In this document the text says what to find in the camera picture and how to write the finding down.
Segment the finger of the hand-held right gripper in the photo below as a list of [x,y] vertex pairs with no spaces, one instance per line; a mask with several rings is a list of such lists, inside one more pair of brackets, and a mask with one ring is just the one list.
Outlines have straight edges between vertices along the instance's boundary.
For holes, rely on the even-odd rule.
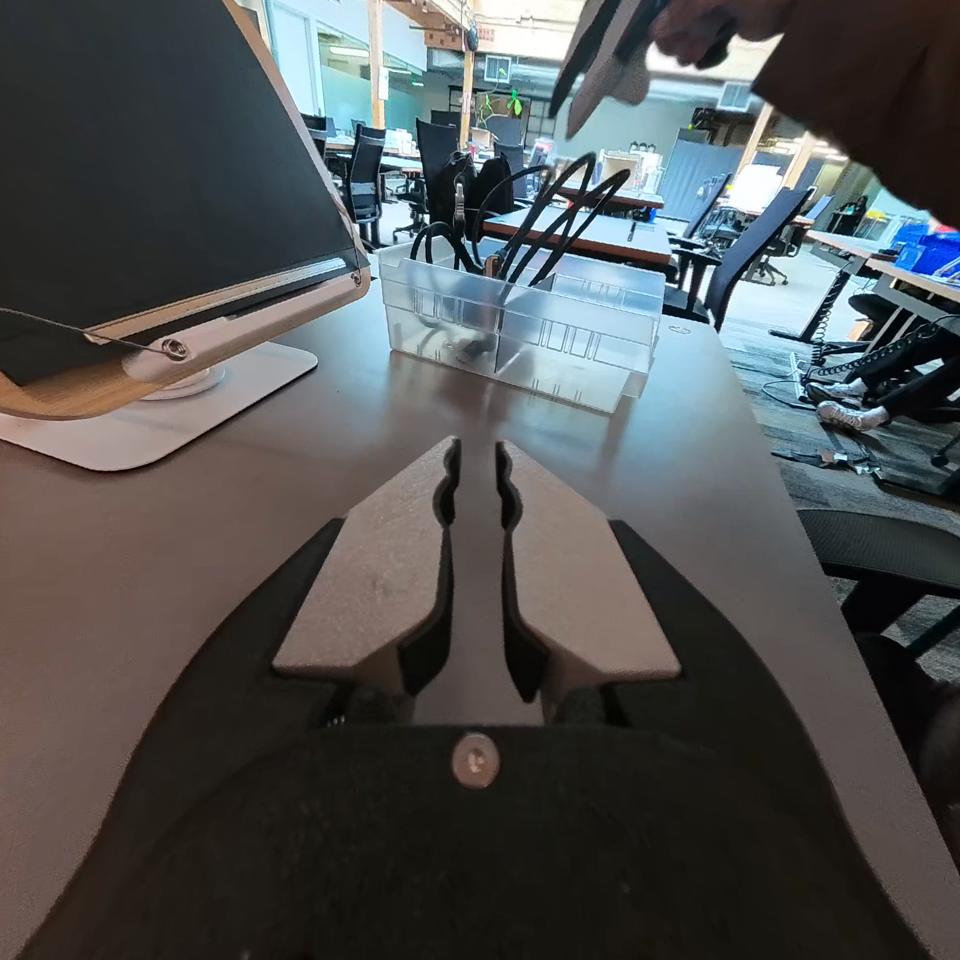
[[598,57],[573,96],[566,124],[566,139],[574,138],[605,99],[636,107],[649,93],[651,73],[648,51],[635,51],[626,63],[614,54]]
[[573,98],[598,58],[614,54],[626,64],[636,51],[648,51],[649,28],[666,1],[585,2],[549,102],[549,116]]

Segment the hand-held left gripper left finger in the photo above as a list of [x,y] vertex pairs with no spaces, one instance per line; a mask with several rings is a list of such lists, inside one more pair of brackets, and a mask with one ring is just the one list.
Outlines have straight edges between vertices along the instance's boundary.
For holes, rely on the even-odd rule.
[[450,656],[462,443],[444,438],[351,508],[272,661],[412,719]]

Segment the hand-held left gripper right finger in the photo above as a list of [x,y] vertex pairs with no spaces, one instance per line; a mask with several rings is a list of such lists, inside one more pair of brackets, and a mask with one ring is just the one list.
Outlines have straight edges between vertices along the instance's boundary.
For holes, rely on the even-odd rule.
[[510,441],[495,446],[504,654],[550,722],[571,693],[672,682],[682,666],[603,510]]

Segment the clear plastic bin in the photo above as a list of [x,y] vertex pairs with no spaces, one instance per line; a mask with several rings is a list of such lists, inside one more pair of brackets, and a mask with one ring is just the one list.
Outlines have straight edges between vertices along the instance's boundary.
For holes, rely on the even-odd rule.
[[539,251],[517,282],[454,269],[434,241],[382,248],[378,280],[390,348],[557,402],[611,414],[637,399],[659,337],[666,279],[566,254],[539,282]]

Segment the person's right forearm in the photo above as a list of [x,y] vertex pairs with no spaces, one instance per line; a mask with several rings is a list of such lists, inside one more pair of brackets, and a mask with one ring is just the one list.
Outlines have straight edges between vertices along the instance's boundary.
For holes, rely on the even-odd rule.
[[959,3],[793,2],[759,96],[959,225]]

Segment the person's right hand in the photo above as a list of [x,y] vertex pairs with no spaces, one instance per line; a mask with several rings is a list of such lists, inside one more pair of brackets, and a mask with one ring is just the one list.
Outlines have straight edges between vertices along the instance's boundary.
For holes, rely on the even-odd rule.
[[672,1],[648,37],[680,66],[699,64],[725,37],[765,42],[781,34],[796,1]]

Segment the wooden top desk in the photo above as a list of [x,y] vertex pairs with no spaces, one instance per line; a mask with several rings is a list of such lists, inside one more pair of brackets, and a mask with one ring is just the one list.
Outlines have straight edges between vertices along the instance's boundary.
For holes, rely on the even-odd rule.
[[[547,247],[557,247],[566,222],[570,220],[569,212],[569,208],[554,206],[541,211],[530,228],[528,239],[522,244],[540,240],[554,221],[561,220],[551,238],[544,242]],[[597,215],[579,234],[570,253],[649,270],[666,268],[673,257],[668,233],[660,223],[618,219],[604,214]]]

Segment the black backpack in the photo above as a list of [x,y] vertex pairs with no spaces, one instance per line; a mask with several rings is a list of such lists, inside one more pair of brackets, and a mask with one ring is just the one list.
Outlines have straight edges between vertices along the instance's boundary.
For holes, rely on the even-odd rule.
[[515,209],[513,173],[503,153],[487,159],[478,169],[471,154],[455,150],[436,178],[434,198],[429,201],[433,221],[454,227],[457,186],[462,188],[462,220],[468,229],[474,227],[477,217],[484,220],[512,213]]

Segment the black mesh office chair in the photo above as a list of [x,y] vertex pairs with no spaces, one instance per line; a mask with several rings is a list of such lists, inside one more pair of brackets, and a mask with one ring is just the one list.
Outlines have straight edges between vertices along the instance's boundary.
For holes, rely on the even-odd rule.
[[853,634],[880,634],[931,596],[959,600],[957,534],[911,519],[801,509],[824,574],[853,583],[841,605]]

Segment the black display board on stand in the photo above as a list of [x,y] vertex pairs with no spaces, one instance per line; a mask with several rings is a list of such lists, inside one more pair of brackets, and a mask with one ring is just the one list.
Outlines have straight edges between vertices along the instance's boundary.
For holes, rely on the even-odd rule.
[[2,441],[157,462],[312,372],[371,267],[234,2],[2,2]]

